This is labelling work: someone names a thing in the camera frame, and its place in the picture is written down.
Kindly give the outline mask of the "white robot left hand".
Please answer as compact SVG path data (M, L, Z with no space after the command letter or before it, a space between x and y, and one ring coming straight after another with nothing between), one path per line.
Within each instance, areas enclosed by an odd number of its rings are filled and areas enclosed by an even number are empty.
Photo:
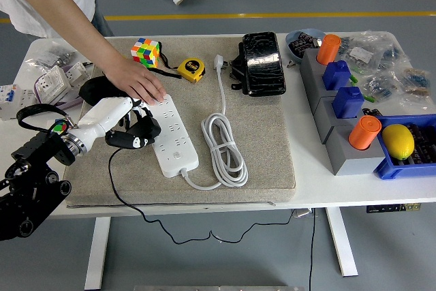
M113 128L131 111L137 112L137 122L125 132ZM97 138L122 149L140 149L153 144L161 128L149 107L141 100L130 97L101 99L78 122L77 127L64 135L64 141L79 154L89 152Z

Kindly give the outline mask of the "person's right hand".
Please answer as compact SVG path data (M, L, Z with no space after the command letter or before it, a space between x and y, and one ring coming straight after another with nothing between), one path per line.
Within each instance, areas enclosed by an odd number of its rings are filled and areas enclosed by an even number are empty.
M150 105L164 100L166 90L161 81L135 61L124 57L114 59L104 66L103 72L115 87L132 98L141 99Z

